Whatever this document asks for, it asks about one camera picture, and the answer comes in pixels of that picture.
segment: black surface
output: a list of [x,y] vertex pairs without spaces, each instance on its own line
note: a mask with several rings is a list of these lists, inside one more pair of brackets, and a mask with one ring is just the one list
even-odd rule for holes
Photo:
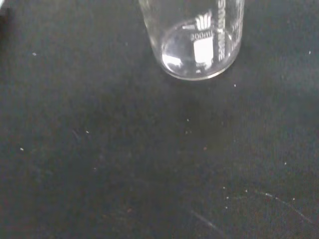
[[318,12],[246,1],[234,65],[190,83],[136,0],[12,0],[0,238],[319,238]]

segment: glass beaker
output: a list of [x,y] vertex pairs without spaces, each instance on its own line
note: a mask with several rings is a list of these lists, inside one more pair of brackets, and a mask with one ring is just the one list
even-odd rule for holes
[[204,80],[238,55],[245,0],[139,0],[154,55],[170,75]]

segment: white logo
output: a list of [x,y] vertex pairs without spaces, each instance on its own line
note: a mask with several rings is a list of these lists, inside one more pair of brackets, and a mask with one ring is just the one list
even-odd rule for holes
[[210,28],[211,26],[211,11],[206,13],[205,15],[198,15],[196,18],[196,25],[199,31],[204,31]]

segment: scratch on surface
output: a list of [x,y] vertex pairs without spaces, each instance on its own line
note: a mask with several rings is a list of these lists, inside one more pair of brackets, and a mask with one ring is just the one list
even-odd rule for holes
[[201,220],[202,222],[204,222],[207,226],[209,226],[210,228],[214,229],[215,231],[217,231],[223,238],[227,239],[229,238],[221,229],[219,229],[215,224],[213,224],[212,222],[210,222],[208,219],[206,219],[205,217],[203,217],[202,215],[198,214],[197,212],[190,210],[190,213],[195,216],[197,219]]
[[73,135],[74,135],[74,137],[76,138],[77,141],[81,140],[80,136],[75,132],[75,130],[72,130],[72,133],[73,133]]
[[297,213],[299,216],[301,216],[304,220],[306,220],[307,222],[311,223],[311,224],[314,224],[313,221],[306,217],[304,214],[302,214],[300,211],[298,211],[293,205],[281,200],[280,198],[270,194],[270,193],[264,193],[264,192],[259,192],[257,190],[255,190],[255,193],[256,194],[259,194],[259,195],[262,195],[262,196],[265,196],[265,197],[269,197],[269,198],[272,198],[272,199],[275,199],[276,201],[284,204],[286,207],[290,208],[291,210],[293,210],[295,213]]

